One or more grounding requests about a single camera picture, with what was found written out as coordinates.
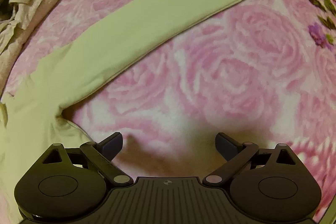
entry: green leaf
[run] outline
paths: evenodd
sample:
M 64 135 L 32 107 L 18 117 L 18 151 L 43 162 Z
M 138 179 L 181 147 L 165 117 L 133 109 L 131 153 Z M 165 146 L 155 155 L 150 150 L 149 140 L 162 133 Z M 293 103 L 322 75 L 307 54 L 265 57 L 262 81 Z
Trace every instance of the green leaf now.
M 325 20 L 324 18 L 317 16 L 320 20 L 320 22 L 327 27 L 328 29 L 333 29 L 336 30 L 336 26 L 334 24 L 334 22 L 332 21 L 332 19 L 328 16 L 327 19 Z
M 326 34 L 329 44 L 334 45 L 334 38 L 330 34 Z
M 324 6 L 320 3 L 319 0 L 309 0 L 312 5 L 315 5 L 319 9 L 321 9 L 323 12 L 326 12 L 327 10 L 324 8 Z
M 336 16 L 336 9 L 331 0 L 324 0 L 324 5 L 334 16 Z

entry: crosshair circle emblem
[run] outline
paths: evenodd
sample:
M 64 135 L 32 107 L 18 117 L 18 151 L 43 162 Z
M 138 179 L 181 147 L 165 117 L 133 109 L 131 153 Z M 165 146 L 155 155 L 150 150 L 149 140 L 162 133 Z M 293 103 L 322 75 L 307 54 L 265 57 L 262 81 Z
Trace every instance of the crosshair circle emblem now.
M 165 185 L 171 185 L 173 182 L 172 182 L 171 180 L 167 179 L 167 180 L 165 180 L 163 183 L 164 183 Z

